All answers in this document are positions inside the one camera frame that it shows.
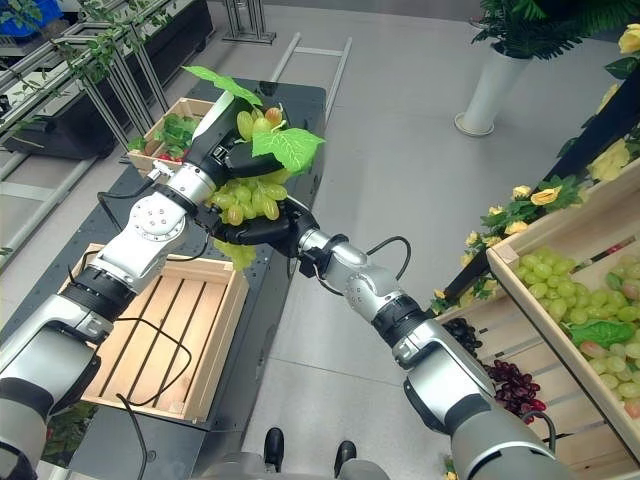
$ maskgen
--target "wooden crate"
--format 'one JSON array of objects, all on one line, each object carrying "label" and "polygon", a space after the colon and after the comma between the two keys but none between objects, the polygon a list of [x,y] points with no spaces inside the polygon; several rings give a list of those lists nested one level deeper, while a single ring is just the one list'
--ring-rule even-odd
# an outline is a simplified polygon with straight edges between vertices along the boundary
[{"label": "wooden crate", "polygon": [[[515,276],[521,255],[547,245],[581,263],[640,232],[640,161],[625,167],[613,182],[590,189],[589,201],[547,215],[529,228],[488,251],[489,264],[503,287],[529,317],[574,378],[582,385],[631,454],[640,460],[640,425],[624,411],[621,402],[604,386],[585,358],[571,343],[527,288]],[[573,275],[589,288],[603,287],[606,273],[620,255],[640,253],[640,242],[595,260]]]},{"label": "wooden crate", "polygon": [[[576,478],[611,478],[638,469],[569,371],[508,296],[502,293],[496,299],[445,313],[438,321],[455,317],[465,318],[477,329],[476,336],[483,343],[477,350],[482,363],[493,364],[495,359],[515,363],[540,384],[536,398],[547,405],[546,413],[560,437],[557,458],[571,468]],[[548,436],[547,426],[540,419],[530,428],[541,439]]]},{"label": "wooden crate", "polygon": [[[101,248],[90,244],[87,252]],[[248,288],[246,278],[233,270],[231,262],[167,262],[161,275],[120,318],[151,322],[179,340],[192,358],[156,401],[134,410],[194,423],[207,418]],[[82,399],[119,408],[122,402],[117,393],[144,402],[171,382],[188,361],[183,349],[137,321],[117,321],[97,353],[102,365]]]},{"label": "wooden crate", "polygon": [[[164,125],[164,119],[167,115],[176,113],[180,116],[188,116],[193,117],[198,122],[202,120],[207,112],[213,107],[213,102],[205,102],[204,100],[194,100],[192,98],[180,98],[168,111],[165,113],[160,120],[156,122],[156,124],[149,130],[144,139],[147,141],[147,146],[144,149],[144,152],[140,150],[132,150],[128,152],[129,159],[131,159],[131,163],[138,169],[142,176],[147,175],[153,169],[154,160],[158,160],[155,158],[156,155],[160,153],[164,153],[165,144],[164,142],[160,142],[158,140],[153,139],[153,135],[156,131],[160,130]],[[168,160],[160,160],[160,162],[167,165],[171,170],[176,171],[182,165],[178,162],[172,162]]]}]

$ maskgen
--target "black wire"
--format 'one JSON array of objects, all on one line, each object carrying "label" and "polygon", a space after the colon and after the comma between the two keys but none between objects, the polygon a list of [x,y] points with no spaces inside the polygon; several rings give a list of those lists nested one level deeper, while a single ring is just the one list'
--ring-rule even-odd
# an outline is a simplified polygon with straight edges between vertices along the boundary
[{"label": "black wire", "polygon": [[324,288],[325,290],[327,290],[328,292],[333,293],[334,295],[338,295],[339,297],[344,297],[344,295],[342,293],[340,293],[338,290],[331,288],[329,285],[327,285],[325,283],[324,280],[322,280],[322,278],[320,278],[320,273],[318,272],[318,267],[314,264],[313,265],[313,269],[316,272],[316,279],[318,280],[318,283],[320,283],[320,286],[322,288]]},{"label": "black wire", "polygon": [[551,450],[551,452],[556,453],[556,438],[557,438],[557,434],[556,434],[556,427],[553,424],[553,420],[551,420],[551,417],[549,417],[549,415],[547,415],[546,413],[543,413],[539,410],[529,410],[527,413],[525,413],[524,415],[522,415],[520,418],[522,419],[522,421],[527,420],[528,418],[531,417],[538,417],[538,418],[542,418],[546,424],[547,427],[549,428],[549,450]]},{"label": "black wire", "polygon": [[127,198],[135,198],[138,195],[141,195],[151,185],[153,185],[153,180],[151,180],[149,177],[147,177],[147,178],[145,178],[144,183],[142,184],[142,186],[138,190],[136,190],[134,193],[120,194],[120,193],[98,192],[98,195],[97,195],[98,196],[98,203],[100,204],[100,206],[104,210],[104,213],[107,214],[107,217],[109,218],[109,220],[111,220],[111,223],[113,224],[113,226],[116,228],[116,230],[118,232],[122,231],[122,227],[120,226],[120,223],[118,222],[118,219],[115,217],[115,215],[111,211],[111,208],[109,208],[109,205],[107,204],[107,201],[105,200],[105,198],[115,198],[115,199],[118,199],[118,200],[123,200],[123,199],[127,199]]},{"label": "black wire", "polygon": [[194,255],[193,257],[187,257],[187,258],[168,258],[167,261],[169,261],[169,262],[190,262],[191,260],[195,260],[196,258],[200,258],[202,255],[204,255],[204,252],[207,251],[207,247],[209,246],[209,232],[207,232],[205,230],[204,235],[205,235],[204,236],[204,245],[202,245],[202,249],[196,255]]},{"label": "black wire", "polygon": [[138,423],[136,414],[133,413],[133,410],[131,410],[131,405],[129,404],[129,401],[119,393],[116,393],[116,397],[118,397],[120,401],[124,404],[124,408],[126,408],[127,413],[129,414],[129,418],[131,418],[131,423],[133,423],[133,428],[135,428],[136,430],[138,443],[140,443],[140,449],[142,450],[142,464],[140,465],[140,471],[138,472],[138,480],[142,480],[142,477],[144,476],[144,471],[147,468],[147,445],[144,443],[144,437],[142,436],[142,430],[140,430],[140,424]]},{"label": "black wire", "polygon": [[84,267],[87,264],[87,257],[89,257],[89,255],[93,255],[95,253],[100,253],[100,250],[90,250],[88,252],[85,252],[85,254],[82,256],[82,263],[80,263],[80,271],[84,270]]},{"label": "black wire", "polygon": [[175,343],[176,345],[178,345],[178,347],[180,347],[181,349],[183,349],[186,353],[187,356],[189,357],[189,359],[187,360],[187,363],[185,364],[185,366],[182,368],[182,370],[180,370],[180,372],[178,372],[178,374],[173,378],[173,380],[171,380],[169,383],[167,383],[164,387],[162,387],[160,389],[160,391],[158,393],[156,393],[154,396],[152,396],[151,398],[149,398],[148,400],[144,401],[144,402],[140,402],[140,403],[136,403],[136,402],[132,402],[129,400],[129,403],[131,405],[133,405],[134,407],[143,407],[145,406],[147,403],[151,403],[154,400],[156,400],[157,398],[160,398],[160,395],[162,395],[164,392],[166,392],[167,390],[169,390],[169,388],[171,388],[171,386],[176,383],[178,381],[178,379],[182,376],[182,374],[184,372],[186,372],[187,368],[189,367],[189,364],[191,363],[192,360],[192,356],[191,356],[191,352],[189,351],[189,349],[187,347],[185,347],[184,345],[182,345],[182,342],[176,340],[175,338],[173,338],[171,335],[168,335],[167,333],[163,332],[162,330],[160,330],[158,327],[156,327],[153,323],[148,322],[147,320],[145,320],[144,318],[139,318],[139,317],[128,317],[128,318],[118,318],[116,320],[116,322],[125,322],[125,321],[140,321],[142,323],[144,323],[145,325],[150,326],[151,328],[153,328],[156,332],[160,333],[161,335],[164,335],[166,338],[168,338],[169,340],[171,340],[173,343]]},{"label": "black wire", "polygon": [[402,267],[400,268],[400,271],[396,275],[396,280],[400,280],[402,275],[404,275],[405,270],[409,266],[409,261],[411,260],[411,244],[409,243],[409,240],[407,240],[406,238],[404,238],[404,237],[402,237],[400,235],[389,237],[386,240],[380,242],[378,245],[376,245],[375,247],[373,247],[371,250],[369,250],[366,253],[367,253],[367,255],[373,255],[378,250],[380,250],[383,247],[386,247],[387,245],[389,245],[392,242],[402,242],[402,243],[404,243],[404,246],[407,249],[407,254],[405,256],[404,263],[402,264]]}]

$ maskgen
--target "black table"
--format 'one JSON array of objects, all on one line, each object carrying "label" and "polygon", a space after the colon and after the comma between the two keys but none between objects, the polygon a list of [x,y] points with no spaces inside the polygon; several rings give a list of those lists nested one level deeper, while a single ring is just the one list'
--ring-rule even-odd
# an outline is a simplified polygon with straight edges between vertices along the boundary
[{"label": "black table", "polygon": [[[258,88],[268,103],[282,102],[293,126],[323,135],[323,89],[253,80],[239,80],[239,83],[252,90]],[[212,101],[221,93],[209,82],[201,81],[187,96]],[[287,184],[289,192],[311,205],[323,166],[320,147],[312,170],[291,179]],[[129,167],[111,191],[131,192],[141,183],[138,172]],[[136,200],[111,202],[121,224],[126,222]],[[67,275],[67,265],[75,265],[89,243],[107,243],[115,234],[104,212],[94,209],[0,332],[0,341],[5,341],[45,298],[58,290]],[[198,253],[202,238],[199,229],[192,229],[185,244],[175,253]],[[203,258],[224,257],[209,246]],[[156,453],[155,460],[147,464],[146,479],[180,480],[199,475],[222,454],[240,449],[290,283],[286,259],[267,246],[258,247],[256,260],[245,270],[245,275],[249,292],[206,421],[193,424],[138,415],[147,449]],[[140,447],[126,412],[100,407],[69,468],[101,480],[129,480],[136,477],[140,461]]]}]

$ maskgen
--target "empty wooden crate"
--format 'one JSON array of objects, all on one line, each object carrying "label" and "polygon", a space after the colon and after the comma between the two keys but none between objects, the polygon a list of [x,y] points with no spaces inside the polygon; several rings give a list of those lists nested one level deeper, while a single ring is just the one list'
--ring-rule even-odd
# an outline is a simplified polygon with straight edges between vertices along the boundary
[{"label": "empty wooden crate", "polygon": [[[545,413],[558,432],[557,458],[576,478],[595,480],[637,471],[616,433],[509,297],[501,293],[496,299],[445,313],[438,321],[456,317],[465,318],[476,328],[476,336],[483,343],[476,351],[482,363],[492,365],[499,359],[533,375],[533,381],[541,387],[536,398],[547,405]],[[536,419],[530,428],[541,439],[548,437],[542,420]]]},{"label": "empty wooden crate", "polygon": [[[87,252],[101,247],[90,244]],[[233,270],[231,262],[168,261],[161,275],[133,300],[98,347],[102,365],[83,400],[122,407],[118,393],[134,403],[157,397],[133,409],[204,421],[247,291],[246,278]]]}]

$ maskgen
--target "yellow rose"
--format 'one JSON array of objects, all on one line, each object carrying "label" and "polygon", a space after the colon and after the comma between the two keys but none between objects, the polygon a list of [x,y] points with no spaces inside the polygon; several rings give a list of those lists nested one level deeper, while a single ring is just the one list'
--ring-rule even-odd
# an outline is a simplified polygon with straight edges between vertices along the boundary
[{"label": "yellow rose", "polygon": [[513,189],[513,193],[511,194],[511,199],[515,200],[520,197],[528,197],[531,194],[531,187],[526,185],[520,185],[519,187],[515,187]]},{"label": "yellow rose", "polygon": [[473,255],[470,253],[465,253],[460,257],[460,265],[466,267],[467,265],[469,265],[469,263],[471,263],[471,260],[473,260]]},{"label": "yellow rose", "polygon": [[495,291],[498,288],[497,280],[487,280],[484,282],[484,289],[489,290],[491,292]]},{"label": "yellow rose", "polygon": [[596,110],[596,114],[602,111],[602,109],[605,107],[607,103],[609,103],[609,100],[611,100],[611,97],[613,97],[617,91],[618,91],[617,83],[614,83],[613,85],[611,85],[611,87],[609,87],[609,90],[607,90],[607,93],[605,93],[604,97],[602,97],[602,102],[600,102],[600,106],[598,107],[598,110]]},{"label": "yellow rose", "polygon": [[513,235],[514,233],[523,232],[527,229],[529,225],[524,222],[511,222],[507,225],[507,228],[504,230],[504,233],[507,235]]},{"label": "yellow rose", "polygon": [[562,186],[556,188],[545,188],[541,192],[531,195],[531,203],[534,205],[546,205],[553,203],[558,198],[558,194],[562,190]]},{"label": "yellow rose", "polygon": [[489,248],[493,247],[494,245],[497,245],[501,241],[502,239],[500,237],[486,237],[483,240],[484,244]]},{"label": "yellow rose", "polygon": [[588,167],[591,177],[596,180],[610,181],[618,178],[620,170],[631,160],[629,150],[622,138],[611,144],[604,152],[598,155]]},{"label": "yellow rose", "polygon": [[460,307],[462,308],[466,308],[471,305],[471,303],[473,303],[473,288],[470,288],[466,292],[464,292],[460,297],[458,303],[460,303]]},{"label": "yellow rose", "polygon": [[640,50],[640,23],[627,25],[627,30],[618,40],[620,53],[633,53]]},{"label": "yellow rose", "polygon": [[504,212],[504,208],[500,205],[496,205],[495,207],[489,207],[489,215],[498,215],[499,213]]},{"label": "yellow rose", "polygon": [[464,244],[467,247],[470,247],[471,245],[473,245],[474,243],[476,243],[478,241],[478,234],[474,231],[472,231],[469,236],[467,237],[467,239],[464,241]]}]

